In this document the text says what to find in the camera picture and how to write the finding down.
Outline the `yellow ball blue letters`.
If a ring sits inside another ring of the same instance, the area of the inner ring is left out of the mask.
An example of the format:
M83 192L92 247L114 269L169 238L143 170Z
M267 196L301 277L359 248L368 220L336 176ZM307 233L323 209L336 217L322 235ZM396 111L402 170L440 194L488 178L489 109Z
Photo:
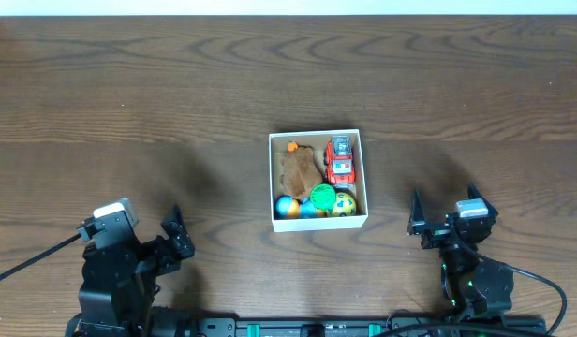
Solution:
M329 217L354 216L357 213L357 203L355 198L346 192L337 192L335 203L327 211Z

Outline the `white cardboard box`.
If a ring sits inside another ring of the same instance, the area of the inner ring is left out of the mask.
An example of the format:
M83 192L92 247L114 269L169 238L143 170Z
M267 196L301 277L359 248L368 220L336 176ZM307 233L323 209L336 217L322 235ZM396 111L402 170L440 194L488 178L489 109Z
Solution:
M281 197L281 155L288 150L290 141L295 140L298 144L314 146L315 163L320 166L322 153L319 150L331 140L331 136L348 136L353 147L354 166L356 173L355 185L349 189L355 198L356 213L342 217L311 218L311 219L281 219L275 210L276 200ZM269 135L269 181L270 181L270 206L272 224L275 232L353 229L360 228L368 218L367 188L363 166L362 146L359 129L325 130L307 132L275 133Z

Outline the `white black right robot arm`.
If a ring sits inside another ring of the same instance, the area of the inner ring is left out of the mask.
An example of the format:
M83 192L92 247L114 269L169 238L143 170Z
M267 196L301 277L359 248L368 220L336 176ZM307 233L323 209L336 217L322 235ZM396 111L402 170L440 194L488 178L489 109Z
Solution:
M413 193L407 234L419 236L421 248L439 251L441 286L454 307L453 320L500 316L512 307L512 272L478 253L497 217L498 211L472 183L467 198L456 202L440 222L426 220L421 196Z

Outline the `orange blue duck toy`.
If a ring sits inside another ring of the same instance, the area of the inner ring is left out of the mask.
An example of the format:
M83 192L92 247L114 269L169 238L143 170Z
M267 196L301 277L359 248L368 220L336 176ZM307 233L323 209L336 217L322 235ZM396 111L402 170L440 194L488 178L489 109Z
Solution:
M318 209L307 198L299 201L291 196L282 196L276 201L274 209L279 219L311 219L326 216L326 212Z

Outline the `brown plush bear toy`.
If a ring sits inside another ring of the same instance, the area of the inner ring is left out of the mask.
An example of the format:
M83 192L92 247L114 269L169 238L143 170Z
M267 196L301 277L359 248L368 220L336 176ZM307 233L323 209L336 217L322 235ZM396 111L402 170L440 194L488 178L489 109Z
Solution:
M280 164L283 169L280 183L283 192L290 197L298 200L309 198L313 189L323 183L311 147L290 142Z

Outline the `green ribbed ball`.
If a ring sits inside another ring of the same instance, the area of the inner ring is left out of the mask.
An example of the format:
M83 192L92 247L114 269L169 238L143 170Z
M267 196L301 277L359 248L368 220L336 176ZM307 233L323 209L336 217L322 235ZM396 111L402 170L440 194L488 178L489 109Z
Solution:
M312 189L309 199L317 209L330 211L336 202L336 191L331 185L321 183Z

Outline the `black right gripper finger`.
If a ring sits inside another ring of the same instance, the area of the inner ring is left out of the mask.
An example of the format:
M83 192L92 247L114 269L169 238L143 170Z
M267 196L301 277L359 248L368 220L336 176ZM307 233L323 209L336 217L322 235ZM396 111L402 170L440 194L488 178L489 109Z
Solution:
M425 230L425 227L426 221L422 209L420 194L418 190L415 189L412 196L410 216L407 225L407 234L418 236Z
M487 209L492 208L491 203L481 194L481 192L478 190L478 188L473 182L470 182L467 186L467 195L469 199L477 199L477 198L481 199Z

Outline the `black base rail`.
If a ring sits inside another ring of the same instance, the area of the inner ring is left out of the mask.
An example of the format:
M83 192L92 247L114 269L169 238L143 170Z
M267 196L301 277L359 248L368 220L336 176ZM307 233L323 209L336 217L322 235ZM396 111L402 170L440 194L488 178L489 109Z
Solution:
M547 328L541 318L531 316L497 316L466 323L485 324L525 334L545 336ZM438 320L424 314L397 311L387 318L318 317L318 318L248 318L233 316L192 315L187 311L155 307L147 336L154 337L305 337L305 336L378 336L391 330L419 324L437 324ZM410 330L394 336L508 336L505 333L456 330Z

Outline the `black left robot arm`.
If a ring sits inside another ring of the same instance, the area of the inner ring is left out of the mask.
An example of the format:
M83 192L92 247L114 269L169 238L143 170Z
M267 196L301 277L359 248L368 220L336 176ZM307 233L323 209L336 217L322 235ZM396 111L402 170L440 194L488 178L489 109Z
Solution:
M195 254L181 210L174 205L161 222L166 237L140 242L137 216L128 198L93 211L77 228L88 243L82 257L81 313L67 323L66 336L147 336L156 278L178 271Z

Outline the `red toy car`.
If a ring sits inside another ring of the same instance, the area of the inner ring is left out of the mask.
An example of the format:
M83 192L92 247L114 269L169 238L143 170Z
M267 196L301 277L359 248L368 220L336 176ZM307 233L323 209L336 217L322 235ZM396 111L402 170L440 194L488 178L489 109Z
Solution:
M355 185L356 172L349 136L331 136L323 155L325 178L335 188L348 189Z

